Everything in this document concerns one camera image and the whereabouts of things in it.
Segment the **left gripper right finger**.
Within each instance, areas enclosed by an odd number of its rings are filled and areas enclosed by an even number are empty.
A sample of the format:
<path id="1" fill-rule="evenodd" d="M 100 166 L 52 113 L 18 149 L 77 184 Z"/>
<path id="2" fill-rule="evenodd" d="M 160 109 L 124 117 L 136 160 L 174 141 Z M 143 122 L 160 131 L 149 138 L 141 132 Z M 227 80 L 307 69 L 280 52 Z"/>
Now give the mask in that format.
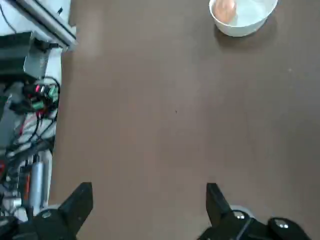
<path id="1" fill-rule="evenodd" d="M 206 184 L 205 206 L 211 226 L 199 240 L 309 240 L 296 222 L 272 217 L 262 223 L 244 207 L 232 208 L 216 183 Z"/>

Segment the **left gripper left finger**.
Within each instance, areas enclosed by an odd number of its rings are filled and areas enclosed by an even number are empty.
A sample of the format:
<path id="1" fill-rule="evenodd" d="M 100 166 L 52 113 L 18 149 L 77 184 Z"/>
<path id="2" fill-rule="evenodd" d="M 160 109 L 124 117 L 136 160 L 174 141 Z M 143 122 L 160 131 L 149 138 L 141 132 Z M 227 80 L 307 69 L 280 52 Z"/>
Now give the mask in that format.
<path id="1" fill-rule="evenodd" d="M 27 240 L 75 240 L 93 209 L 93 186 L 82 182 L 57 209 L 49 208 L 33 218 Z"/>

